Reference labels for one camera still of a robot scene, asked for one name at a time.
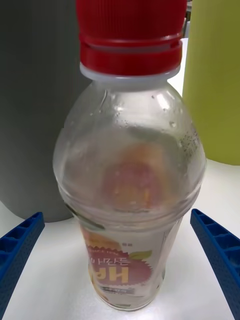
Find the blue plastic object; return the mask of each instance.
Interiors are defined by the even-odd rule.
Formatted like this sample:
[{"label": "blue plastic object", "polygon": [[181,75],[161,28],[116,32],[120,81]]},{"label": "blue plastic object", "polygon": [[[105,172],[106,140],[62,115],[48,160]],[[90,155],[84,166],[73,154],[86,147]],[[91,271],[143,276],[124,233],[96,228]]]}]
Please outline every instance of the blue plastic object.
[{"label": "blue plastic object", "polygon": [[194,209],[190,223],[211,264],[235,320],[240,320],[240,240]]},{"label": "blue plastic object", "polygon": [[43,214],[38,212],[0,238],[0,320],[44,227]]}]

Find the bottle cap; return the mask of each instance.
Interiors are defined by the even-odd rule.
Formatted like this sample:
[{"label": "bottle cap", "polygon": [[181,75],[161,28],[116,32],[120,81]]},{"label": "bottle cap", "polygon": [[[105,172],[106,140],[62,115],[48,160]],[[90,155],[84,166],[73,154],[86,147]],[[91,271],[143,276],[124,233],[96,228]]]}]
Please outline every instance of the bottle cap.
[{"label": "bottle cap", "polygon": [[186,7],[186,0],[76,0],[81,63],[116,76],[176,69]]}]

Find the white table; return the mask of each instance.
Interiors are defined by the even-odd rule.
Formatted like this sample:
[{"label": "white table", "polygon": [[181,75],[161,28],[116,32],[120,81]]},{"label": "white table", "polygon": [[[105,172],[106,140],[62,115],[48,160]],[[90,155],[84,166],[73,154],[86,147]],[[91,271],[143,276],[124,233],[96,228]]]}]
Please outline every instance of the white table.
[{"label": "white table", "polygon": [[[187,52],[169,82],[181,94]],[[207,162],[195,207],[240,237],[240,167]],[[0,236],[22,220],[0,205]],[[165,280],[147,307],[124,312],[101,302],[90,284],[87,252],[73,219],[47,224],[23,270],[3,320],[233,320],[218,281],[183,218],[170,253]]]}]

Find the yellow-green container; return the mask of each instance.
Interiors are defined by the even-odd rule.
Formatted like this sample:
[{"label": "yellow-green container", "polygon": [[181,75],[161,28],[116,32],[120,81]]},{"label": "yellow-green container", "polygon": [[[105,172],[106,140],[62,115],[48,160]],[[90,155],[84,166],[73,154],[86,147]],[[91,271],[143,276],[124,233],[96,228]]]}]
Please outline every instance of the yellow-green container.
[{"label": "yellow-green container", "polygon": [[209,159],[240,165],[240,0],[193,0],[183,99]]}]

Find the gray cylinder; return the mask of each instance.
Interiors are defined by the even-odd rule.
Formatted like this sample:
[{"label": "gray cylinder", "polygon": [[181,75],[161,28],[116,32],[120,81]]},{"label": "gray cylinder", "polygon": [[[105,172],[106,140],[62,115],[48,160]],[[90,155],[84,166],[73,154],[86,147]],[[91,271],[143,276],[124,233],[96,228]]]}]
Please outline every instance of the gray cylinder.
[{"label": "gray cylinder", "polygon": [[75,1],[3,1],[0,21],[0,200],[21,218],[37,211],[46,222],[70,218],[52,158],[89,84],[79,71]]}]

